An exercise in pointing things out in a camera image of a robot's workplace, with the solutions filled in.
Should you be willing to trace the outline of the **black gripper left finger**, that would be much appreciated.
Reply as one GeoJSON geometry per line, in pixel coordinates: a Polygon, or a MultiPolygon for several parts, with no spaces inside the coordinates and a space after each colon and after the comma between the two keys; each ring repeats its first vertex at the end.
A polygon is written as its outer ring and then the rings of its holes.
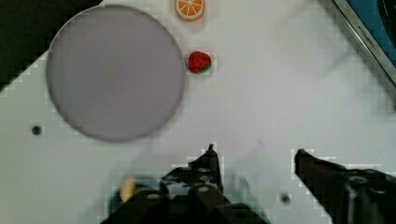
{"type": "Polygon", "coordinates": [[[147,210],[110,215],[100,224],[268,224],[244,203],[223,193],[213,145],[203,155],[156,179],[163,198],[147,210]]]}

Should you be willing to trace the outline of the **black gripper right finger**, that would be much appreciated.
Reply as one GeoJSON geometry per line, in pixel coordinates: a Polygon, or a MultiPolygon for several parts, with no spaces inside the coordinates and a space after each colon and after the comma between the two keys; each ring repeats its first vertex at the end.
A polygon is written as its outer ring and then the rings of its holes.
{"type": "Polygon", "coordinates": [[[347,169],[299,149],[295,174],[333,224],[396,224],[396,182],[375,169],[347,169]]]}

